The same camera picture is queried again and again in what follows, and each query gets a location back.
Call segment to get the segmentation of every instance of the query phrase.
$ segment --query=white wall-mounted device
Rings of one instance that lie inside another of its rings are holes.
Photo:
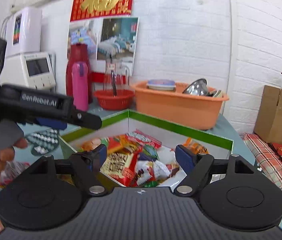
[[[40,51],[42,9],[26,7],[7,22],[5,57]]]
[[[55,87],[55,78],[49,53],[19,54],[4,60],[0,85],[13,84],[47,90]]]

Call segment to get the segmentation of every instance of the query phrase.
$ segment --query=red poster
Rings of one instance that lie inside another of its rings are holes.
[[[132,0],[74,0],[72,21],[96,17],[131,15]]]

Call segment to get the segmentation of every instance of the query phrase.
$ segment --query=red plastic basket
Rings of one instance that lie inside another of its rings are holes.
[[[98,99],[100,106],[106,110],[124,110],[132,103],[135,93],[131,90],[122,90],[117,92],[117,96],[113,96],[113,92],[108,90],[98,90],[94,92],[94,96]]]

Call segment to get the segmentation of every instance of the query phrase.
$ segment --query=silver screw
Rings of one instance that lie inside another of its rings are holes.
[[[105,191],[105,188],[102,186],[92,186],[89,188],[89,191],[93,194],[101,194]]]
[[[181,194],[188,194],[192,191],[192,188],[189,186],[180,186],[177,187],[177,192],[181,193]]]

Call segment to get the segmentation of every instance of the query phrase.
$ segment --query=brown cardboard box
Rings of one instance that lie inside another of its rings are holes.
[[[264,86],[254,132],[266,143],[282,144],[282,89]]]

